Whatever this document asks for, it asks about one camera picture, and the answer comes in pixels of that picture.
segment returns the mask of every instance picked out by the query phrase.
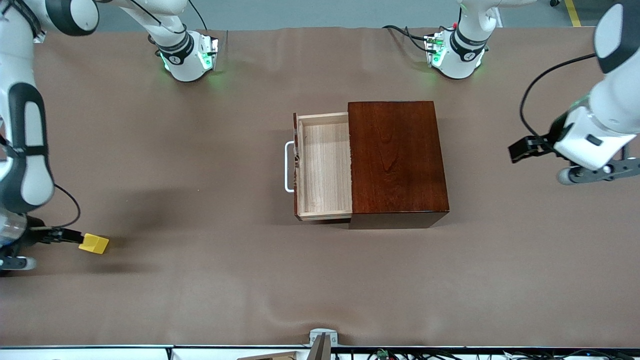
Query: wooden piece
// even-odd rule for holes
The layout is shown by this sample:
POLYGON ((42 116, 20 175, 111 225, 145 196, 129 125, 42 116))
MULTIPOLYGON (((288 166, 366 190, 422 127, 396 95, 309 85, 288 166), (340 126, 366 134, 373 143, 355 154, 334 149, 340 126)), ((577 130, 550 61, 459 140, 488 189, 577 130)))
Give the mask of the wooden piece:
POLYGON ((299 116, 296 128, 298 218, 351 217, 348 114, 299 116))
POLYGON ((354 215, 449 211, 432 101, 350 102, 349 134, 354 215))

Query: yellow cube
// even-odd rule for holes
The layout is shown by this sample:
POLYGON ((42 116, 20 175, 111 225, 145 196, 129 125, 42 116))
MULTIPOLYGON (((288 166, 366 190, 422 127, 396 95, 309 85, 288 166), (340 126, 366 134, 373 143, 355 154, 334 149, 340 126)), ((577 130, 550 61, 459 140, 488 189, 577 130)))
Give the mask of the yellow cube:
POLYGON ((92 252, 94 254, 103 254, 104 249, 107 248, 109 239, 101 238, 100 236, 92 234, 84 234, 84 240, 82 244, 78 246, 79 249, 92 252))

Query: table surface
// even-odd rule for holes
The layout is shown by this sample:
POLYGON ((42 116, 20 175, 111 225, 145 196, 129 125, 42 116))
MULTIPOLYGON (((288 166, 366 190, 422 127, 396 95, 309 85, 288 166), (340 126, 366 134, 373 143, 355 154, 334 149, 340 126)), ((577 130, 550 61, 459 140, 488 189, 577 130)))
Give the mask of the table surface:
MULTIPOLYGON (((82 204, 75 228, 111 245, 29 249, 39 267, 0 279, 0 344, 298 343, 329 327, 350 345, 637 346, 638 180, 565 187, 564 161, 507 150, 525 87, 590 53, 592 32, 498 29, 461 81, 387 30, 220 32, 217 72, 189 84, 142 33, 50 34, 35 73, 51 167, 82 204), (298 222, 291 114, 393 100, 435 101, 451 213, 431 229, 298 222)), ((601 78, 589 60, 540 81, 532 125, 601 78)), ((57 193, 36 215, 73 214, 57 193)))

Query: wooden drawer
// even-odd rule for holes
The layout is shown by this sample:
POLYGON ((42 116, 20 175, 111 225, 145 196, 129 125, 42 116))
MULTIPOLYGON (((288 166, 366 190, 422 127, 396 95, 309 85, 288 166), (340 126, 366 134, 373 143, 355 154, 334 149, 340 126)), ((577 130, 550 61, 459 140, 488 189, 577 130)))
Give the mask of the wooden drawer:
POLYGON ((294 212, 350 228, 429 227, 449 212, 431 101, 350 102, 294 114, 294 212))

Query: yellow line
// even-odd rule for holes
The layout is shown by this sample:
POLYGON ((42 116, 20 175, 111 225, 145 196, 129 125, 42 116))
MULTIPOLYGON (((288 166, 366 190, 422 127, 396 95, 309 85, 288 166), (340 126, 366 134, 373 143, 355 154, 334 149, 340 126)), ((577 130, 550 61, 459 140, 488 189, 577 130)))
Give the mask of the yellow line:
POLYGON ((575 11, 575 5, 573 4, 573 0, 564 0, 566 5, 566 11, 569 12, 569 18, 571 18, 571 24, 575 28, 579 28, 582 26, 580 23, 580 19, 578 18, 578 13, 575 11))

